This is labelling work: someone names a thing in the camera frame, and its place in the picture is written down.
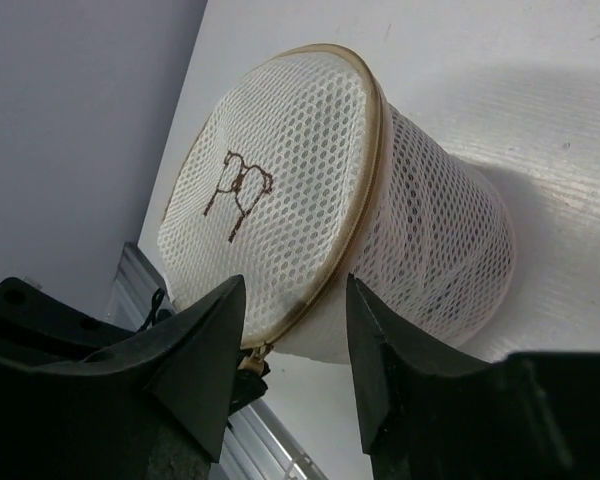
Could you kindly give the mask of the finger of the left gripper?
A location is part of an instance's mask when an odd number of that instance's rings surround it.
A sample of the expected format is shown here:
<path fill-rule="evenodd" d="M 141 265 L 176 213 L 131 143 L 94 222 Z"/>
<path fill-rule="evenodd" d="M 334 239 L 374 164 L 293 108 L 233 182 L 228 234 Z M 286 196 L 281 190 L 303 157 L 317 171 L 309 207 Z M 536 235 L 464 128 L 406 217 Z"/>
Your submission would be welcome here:
<path fill-rule="evenodd" d="M 268 390 L 264 377 L 270 373 L 268 363 L 263 359 L 244 357 L 238 364 L 234 377 L 229 414 L 233 415 L 255 400 L 261 398 Z"/>

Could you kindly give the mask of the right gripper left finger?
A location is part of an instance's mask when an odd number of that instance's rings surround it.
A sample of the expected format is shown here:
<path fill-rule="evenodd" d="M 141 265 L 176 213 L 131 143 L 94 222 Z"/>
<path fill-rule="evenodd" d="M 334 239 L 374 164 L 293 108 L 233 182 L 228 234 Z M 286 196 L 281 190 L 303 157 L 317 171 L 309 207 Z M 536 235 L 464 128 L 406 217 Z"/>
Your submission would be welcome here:
<path fill-rule="evenodd" d="M 233 276 L 151 330 L 90 318 L 27 283 L 0 283 L 0 479 L 205 479 L 212 437 L 161 401 L 203 338 L 237 370 L 246 288 Z"/>

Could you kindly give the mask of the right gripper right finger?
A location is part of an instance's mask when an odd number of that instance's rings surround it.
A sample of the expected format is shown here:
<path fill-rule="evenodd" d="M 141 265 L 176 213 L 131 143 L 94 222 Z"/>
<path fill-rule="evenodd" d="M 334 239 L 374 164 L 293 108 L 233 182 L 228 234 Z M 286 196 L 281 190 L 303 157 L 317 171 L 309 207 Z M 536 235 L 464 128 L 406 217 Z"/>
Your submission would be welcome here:
<path fill-rule="evenodd" d="M 600 353 L 488 363 L 346 286 L 363 452 L 377 479 L 600 479 Z"/>

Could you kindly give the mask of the white mesh laundry bag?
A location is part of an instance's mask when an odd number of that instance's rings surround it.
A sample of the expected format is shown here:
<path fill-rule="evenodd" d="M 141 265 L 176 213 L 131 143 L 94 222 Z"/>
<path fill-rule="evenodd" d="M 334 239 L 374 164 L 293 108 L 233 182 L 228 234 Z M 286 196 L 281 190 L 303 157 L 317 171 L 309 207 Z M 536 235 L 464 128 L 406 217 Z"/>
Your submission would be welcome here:
<path fill-rule="evenodd" d="M 247 73 L 193 142 L 157 234 L 172 305 L 246 285 L 241 346 L 345 364 L 346 279 L 450 346 L 502 303 L 515 234 L 495 187 L 335 44 Z"/>

